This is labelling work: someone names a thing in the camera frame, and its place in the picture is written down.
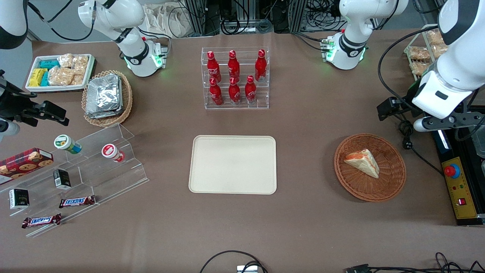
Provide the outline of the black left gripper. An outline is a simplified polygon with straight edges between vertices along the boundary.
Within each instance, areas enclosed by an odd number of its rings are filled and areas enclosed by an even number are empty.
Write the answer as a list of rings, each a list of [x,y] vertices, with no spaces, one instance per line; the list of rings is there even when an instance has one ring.
[[[379,104],[377,106],[377,113],[379,121],[384,121],[389,116],[393,116],[395,111],[402,111],[402,113],[411,112],[412,116],[426,115],[422,109],[414,105],[412,100],[420,92],[421,79],[415,81],[408,89],[407,94],[402,97],[402,100],[396,97],[389,97],[387,104]]]

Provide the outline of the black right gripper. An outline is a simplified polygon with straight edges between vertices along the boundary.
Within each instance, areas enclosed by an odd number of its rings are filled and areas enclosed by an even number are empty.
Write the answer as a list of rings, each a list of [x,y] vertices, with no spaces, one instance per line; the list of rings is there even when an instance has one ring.
[[[1,118],[8,121],[26,123],[36,127],[38,119],[49,119],[62,126],[68,126],[69,119],[66,117],[66,110],[50,101],[44,101],[44,116],[41,113],[40,104],[31,99],[38,95],[33,92],[24,92],[16,85],[7,81],[4,77],[5,71],[0,71],[0,110]]]

